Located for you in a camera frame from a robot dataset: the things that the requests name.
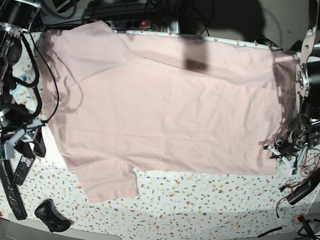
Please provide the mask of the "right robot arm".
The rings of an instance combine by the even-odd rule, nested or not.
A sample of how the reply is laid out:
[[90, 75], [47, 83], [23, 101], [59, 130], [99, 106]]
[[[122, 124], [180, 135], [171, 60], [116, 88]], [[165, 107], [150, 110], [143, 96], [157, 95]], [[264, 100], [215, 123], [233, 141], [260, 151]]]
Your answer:
[[[31, 0], [5, 0], [0, 6], [0, 158], [10, 160], [15, 151], [24, 157], [43, 158], [46, 147], [42, 137], [43, 122], [38, 119], [42, 99], [38, 89], [40, 71], [31, 47], [25, 37], [41, 10], [41, 3]], [[32, 82], [13, 75], [13, 66], [18, 63], [26, 49], [35, 73]], [[24, 86], [33, 91], [37, 102], [34, 112], [14, 100], [12, 91]]]

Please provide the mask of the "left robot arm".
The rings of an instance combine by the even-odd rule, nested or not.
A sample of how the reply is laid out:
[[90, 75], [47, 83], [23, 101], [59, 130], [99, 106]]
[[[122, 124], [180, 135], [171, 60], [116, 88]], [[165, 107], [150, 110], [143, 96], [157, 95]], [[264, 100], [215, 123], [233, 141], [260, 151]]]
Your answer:
[[309, 62], [311, 57], [320, 56], [320, 44], [316, 42], [319, 30], [319, 21], [313, 20], [302, 42], [289, 125], [284, 133], [276, 135], [272, 144], [263, 147], [272, 152], [272, 159], [287, 165], [290, 177], [297, 173], [307, 148], [320, 143], [320, 62]]

